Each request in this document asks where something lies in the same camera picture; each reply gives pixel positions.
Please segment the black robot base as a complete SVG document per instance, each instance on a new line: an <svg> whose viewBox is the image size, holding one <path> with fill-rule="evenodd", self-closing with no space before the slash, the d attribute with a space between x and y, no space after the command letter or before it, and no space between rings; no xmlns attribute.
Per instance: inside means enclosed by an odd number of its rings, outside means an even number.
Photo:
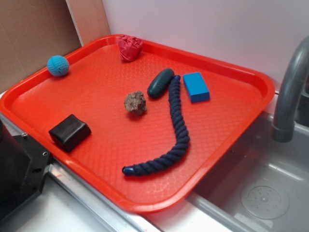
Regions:
<svg viewBox="0 0 309 232"><path fill-rule="evenodd" d="M0 222L37 198L43 189L50 152L30 135L11 135L0 123Z"/></svg>

